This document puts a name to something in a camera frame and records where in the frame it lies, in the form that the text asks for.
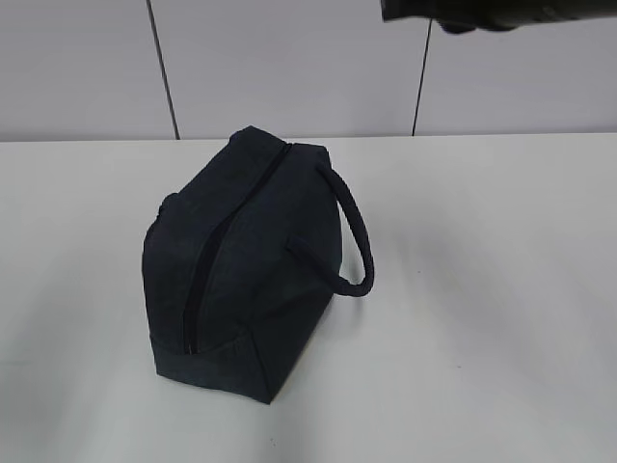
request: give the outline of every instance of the bag handle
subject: bag handle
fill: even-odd
[[[373,282],[375,281],[375,265],[373,263],[373,256],[370,252],[368,232],[366,231],[364,220],[354,201],[354,197],[351,195],[349,188],[340,175],[325,164],[318,164],[317,171],[330,184],[336,200],[347,218],[351,233],[354,235],[356,244],[360,249],[360,255],[362,256],[364,279],[358,285],[353,285],[340,277],[310,248],[309,244],[304,239],[298,236],[291,236],[289,238],[287,241],[287,249],[297,258],[307,263],[336,294],[354,297],[365,296],[373,288]]]

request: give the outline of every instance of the zipper track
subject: zipper track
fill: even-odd
[[[203,297],[205,295],[205,289],[212,272],[212,266],[214,260],[223,244],[223,240],[231,226],[231,222],[235,216],[240,212],[250,200],[252,200],[257,193],[266,185],[270,177],[279,168],[286,155],[291,150],[292,144],[285,144],[282,150],[277,154],[274,160],[270,163],[266,171],[263,173],[257,184],[253,187],[251,192],[247,195],[244,201],[234,209],[229,216],[223,220],[214,229],[212,234],[208,237],[207,241],[201,249],[200,257],[195,269],[195,276],[189,289],[189,295],[186,299],[186,305],[184,306],[184,313],[182,314],[183,325],[183,340],[184,340],[184,352],[187,354],[198,353],[198,319],[200,316],[200,307]]]

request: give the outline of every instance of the dark navy bag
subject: dark navy bag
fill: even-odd
[[[339,203],[365,276],[341,265]],[[229,143],[150,226],[142,262],[156,371],[270,403],[333,294],[374,280],[368,234],[324,147],[254,127]]]

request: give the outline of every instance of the white table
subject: white table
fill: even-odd
[[[617,461],[617,135],[314,142],[377,280],[271,406],[148,342],[144,234],[223,141],[0,145],[2,463]]]

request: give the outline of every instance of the fabric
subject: fabric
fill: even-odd
[[[337,202],[365,277],[338,276]],[[142,262],[157,373],[270,403],[334,293],[372,288],[373,258],[356,204],[324,147],[235,133],[162,203]]]

